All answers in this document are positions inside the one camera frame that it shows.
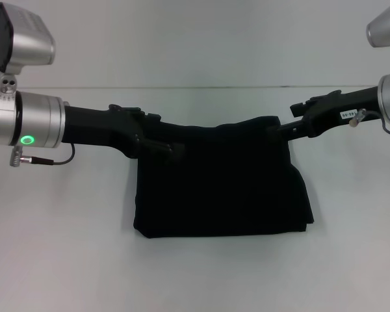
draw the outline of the label sticker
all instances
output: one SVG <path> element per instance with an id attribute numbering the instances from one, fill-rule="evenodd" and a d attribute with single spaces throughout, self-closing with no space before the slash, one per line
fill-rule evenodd
<path id="1" fill-rule="evenodd" d="M 347 110 L 346 112 L 341 112 L 340 115 L 342 119 L 350 119 L 353 118 L 357 113 L 358 111 L 356 109 L 352 109 Z"/>

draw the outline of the green led light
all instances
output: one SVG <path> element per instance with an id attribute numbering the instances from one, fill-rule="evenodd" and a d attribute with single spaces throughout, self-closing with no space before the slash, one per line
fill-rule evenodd
<path id="1" fill-rule="evenodd" d="M 25 145 L 33 144 L 33 142 L 34 142 L 34 137 L 31 135 L 25 135 L 23 138 L 20 139 L 20 143 Z"/>

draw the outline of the white background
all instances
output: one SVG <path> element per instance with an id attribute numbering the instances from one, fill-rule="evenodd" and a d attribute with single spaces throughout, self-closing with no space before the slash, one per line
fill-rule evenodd
<path id="1" fill-rule="evenodd" d="M 20 85 L 73 106 L 285 123 L 294 103 L 390 73 L 390 48 L 365 38 L 390 0 L 12 2 L 57 41 L 54 65 L 25 68 Z M 390 136 L 344 126 L 294 141 L 291 156 L 307 232 L 149 240 L 132 226 L 136 161 L 78 146 L 66 166 L 15 169 L 0 146 L 0 312 L 390 311 Z"/>

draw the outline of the robotic arm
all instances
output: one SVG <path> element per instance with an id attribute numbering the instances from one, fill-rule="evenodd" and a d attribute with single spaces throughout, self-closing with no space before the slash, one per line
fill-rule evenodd
<path id="1" fill-rule="evenodd" d="M 390 46 L 390 8 L 368 25 L 367 37 L 373 47 Z M 22 150 L 23 146 L 56 148 L 61 142 L 111 146 L 130 158 L 138 158 L 144 150 L 165 159 L 182 156 L 181 144 L 145 135 L 146 125 L 161 122 L 159 115 L 117 105 L 110 105 L 106 111 L 82 109 L 59 97 L 17 91 L 16 75 L 21 69 L 52 64 L 55 52 L 55 41 L 39 16 L 0 3 L 0 145 L 14 147 L 11 166 L 62 164 L 24 156 Z M 291 106 L 291 111 L 302 119 L 276 129 L 285 140 L 313 138 L 339 125 L 356 126 L 378 118 L 390 124 L 390 75 L 383 77 L 378 87 L 312 97 Z M 383 128 L 390 134 L 385 124 Z"/>

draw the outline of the black cloth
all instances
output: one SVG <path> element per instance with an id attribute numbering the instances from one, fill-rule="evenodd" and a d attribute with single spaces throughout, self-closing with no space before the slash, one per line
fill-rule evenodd
<path id="1" fill-rule="evenodd" d="M 215 128 L 148 123 L 151 139 L 185 145 L 179 162 L 138 160 L 134 227 L 145 237 L 212 237 L 305 231 L 306 186 L 277 117 Z"/>

